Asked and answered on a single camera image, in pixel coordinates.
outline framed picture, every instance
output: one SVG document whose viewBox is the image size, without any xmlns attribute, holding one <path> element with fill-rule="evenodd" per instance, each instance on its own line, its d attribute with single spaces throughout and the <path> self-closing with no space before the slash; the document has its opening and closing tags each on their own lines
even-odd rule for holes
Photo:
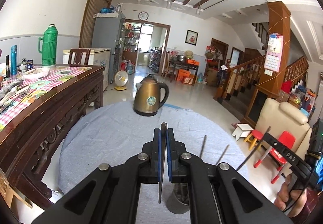
<svg viewBox="0 0 323 224">
<path fill-rule="evenodd" d="M 191 30 L 187 30 L 185 42 L 187 44 L 196 45 L 196 41 L 197 41 L 198 34 L 199 33 L 197 33 L 197 32 L 194 32 L 194 31 L 191 31 Z"/>
</svg>

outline blue rubber pad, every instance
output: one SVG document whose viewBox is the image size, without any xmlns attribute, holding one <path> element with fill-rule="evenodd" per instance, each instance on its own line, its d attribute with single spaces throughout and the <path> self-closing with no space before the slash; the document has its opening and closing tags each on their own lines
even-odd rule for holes
<svg viewBox="0 0 323 224">
<path fill-rule="evenodd" d="M 161 137 L 162 137 L 162 136 L 161 136 L 161 132 L 162 132 L 162 131 L 161 131 L 161 130 L 159 130 L 159 134 L 158 134 L 158 182 L 160 182 L 160 180 L 161 180 L 161 178 L 162 178 L 162 176 L 161 176 L 161 172 L 162 172 L 162 171 L 161 171 L 161 167 L 162 167 L 162 166 L 161 166 L 161 164 L 162 164 L 162 163 L 161 163 L 161 157 L 162 157 L 162 156 L 161 156 L 161 152 L 162 152 L 162 151 L 161 151 L 161 149 L 162 149 L 162 148 L 161 148 L 161 147 L 162 147 L 162 146 L 161 146 L 161 144 L 162 144 L 162 143 L 161 143 Z"/>
<path fill-rule="evenodd" d="M 172 160 L 171 160 L 171 147 L 169 145 L 168 130 L 166 131 L 166 150 L 167 150 L 167 167 L 168 167 L 168 178 L 172 181 Z"/>
</svg>

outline green thermos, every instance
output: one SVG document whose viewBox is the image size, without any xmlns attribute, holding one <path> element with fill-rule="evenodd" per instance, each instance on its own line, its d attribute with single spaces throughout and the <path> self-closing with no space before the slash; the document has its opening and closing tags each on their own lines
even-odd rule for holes
<svg viewBox="0 0 323 224">
<path fill-rule="evenodd" d="M 53 66 L 56 64 L 58 33 L 55 24 L 51 24 L 44 32 L 44 37 L 38 38 L 38 52 L 42 54 L 42 66 Z M 43 40 L 42 50 L 40 50 L 41 40 Z"/>
</svg>

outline metal screw head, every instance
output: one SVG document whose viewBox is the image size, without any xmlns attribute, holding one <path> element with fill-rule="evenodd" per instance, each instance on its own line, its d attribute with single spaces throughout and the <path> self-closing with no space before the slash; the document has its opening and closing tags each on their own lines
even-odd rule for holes
<svg viewBox="0 0 323 224">
<path fill-rule="evenodd" d="M 147 155 L 146 153 L 140 153 L 140 154 L 138 155 L 138 158 L 139 158 L 140 160 L 145 160 L 145 159 L 147 159 L 147 158 L 148 158 L 148 155 Z"/>
<path fill-rule="evenodd" d="M 109 164 L 108 163 L 101 163 L 99 165 L 99 170 L 104 171 L 107 170 L 109 168 Z"/>
<path fill-rule="evenodd" d="M 221 163 L 220 164 L 220 169 L 222 169 L 222 170 L 228 170 L 229 169 L 229 164 L 227 164 L 227 163 Z"/>
<path fill-rule="evenodd" d="M 181 157 L 182 157 L 183 159 L 190 159 L 190 158 L 192 157 L 192 155 L 191 155 L 190 153 L 185 152 L 185 153 L 183 153 L 183 154 L 181 155 Z"/>
</svg>

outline kettle handle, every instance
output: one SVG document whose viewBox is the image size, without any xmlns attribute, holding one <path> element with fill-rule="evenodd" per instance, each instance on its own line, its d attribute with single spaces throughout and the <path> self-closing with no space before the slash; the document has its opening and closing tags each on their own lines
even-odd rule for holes
<svg viewBox="0 0 323 224">
<path fill-rule="evenodd" d="M 164 103 L 166 102 L 166 100 L 167 100 L 167 98 L 168 98 L 168 96 L 169 96 L 169 88 L 168 88 L 168 86 L 167 86 L 166 84 L 164 84 L 164 83 L 158 83 L 158 85 L 159 85 L 159 89 L 162 89 L 162 88 L 164 88 L 164 89 L 165 89 L 165 96 L 164 96 L 164 99 L 159 103 L 159 107 L 158 107 L 158 108 L 161 108 L 161 107 L 164 105 Z"/>
<path fill-rule="evenodd" d="M 44 40 L 44 37 L 39 37 L 38 38 L 38 52 L 40 52 L 40 53 L 42 53 L 43 51 L 42 50 L 40 50 L 40 41 L 41 40 Z"/>
</svg>

